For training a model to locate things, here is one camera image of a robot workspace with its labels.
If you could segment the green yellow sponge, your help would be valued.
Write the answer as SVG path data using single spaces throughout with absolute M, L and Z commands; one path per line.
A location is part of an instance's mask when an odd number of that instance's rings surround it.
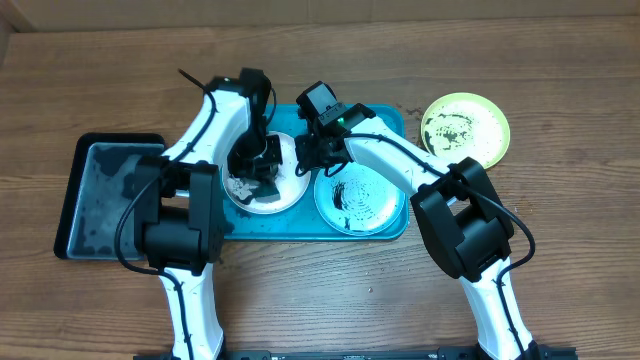
M 280 192 L 274 182 L 260 182 L 259 185 L 250 190 L 250 195 L 246 200 L 270 203 L 278 201 L 281 198 Z

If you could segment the white plate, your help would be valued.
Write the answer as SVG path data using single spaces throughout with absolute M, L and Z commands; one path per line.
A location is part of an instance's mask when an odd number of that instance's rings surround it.
M 278 172 L 272 179 L 257 181 L 236 178 L 229 173 L 227 168 L 222 170 L 222 184 L 227 195 L 239 208 L 249 213 L 271 215 L 292 207 L 302 198 L 310 182 L 311 175 L 309 173 L 303 176 L 295 175 L 298 161 L 295 154 L 294 139 L 290 135 L 281 132 L 271 131 L 268 133 L 268 135 L 272 134 L 277 134 L 280 138 L 283 157 L 283 163 L 279 166 Z M 257 201 L 249 203 L 246 198 L 250 195 L 250 190 L 257 187 L 260 182 L 274 182 L 281 198 L 270 203 Z

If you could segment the light blue plate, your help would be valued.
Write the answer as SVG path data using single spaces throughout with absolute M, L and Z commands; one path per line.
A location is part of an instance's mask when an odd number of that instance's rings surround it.
M 407 196 L 382 175 L 356 163 L 331 177 L 320 171 L 313 194 L 319 215 L 340 239 L 395 240 L 409 224 Z

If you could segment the yellow-green plate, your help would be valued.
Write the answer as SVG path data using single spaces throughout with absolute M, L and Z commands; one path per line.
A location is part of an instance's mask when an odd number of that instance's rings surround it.
M 429 153 L 451 163 L 471 157 L 485 169 L 505 156 L 511 140 L 503 111 L 489 99 L 468 92 L 435 100 L 422 117 L 420 135 Z

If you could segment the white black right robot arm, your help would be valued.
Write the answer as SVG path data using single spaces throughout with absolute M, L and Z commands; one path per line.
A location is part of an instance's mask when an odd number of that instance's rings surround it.
M 450 164 L 396 134 L 370 108 L 339 102 L 317 82 L 297 98 L 308 132 L 296 139 L 298 172 L 331 175 L 349 163 L 365 166 L 410 200 L 428 254 L 457 279 L 474 315 L 483 359 L 541 359 L 511 285 L 510 239 L 531 232 L 506 209 L 484 168 L 467 157 Z

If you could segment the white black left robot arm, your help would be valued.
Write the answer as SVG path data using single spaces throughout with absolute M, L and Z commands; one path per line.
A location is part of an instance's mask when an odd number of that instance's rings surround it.
M 165 288 L 174 330 L 170 359 L 216 359 L 224 334 L 215 313 L 213 265 L 228 222 L 222 173 L 258 181 L 276 194 L 280 140 L 267 132 L 275 98 L 263 71 L 201 84 L 203 103 L 181 138 L 160 156 L 144 156 L 134 171 L 135 197 L 122 218 L 134 226 L 146 273 Z

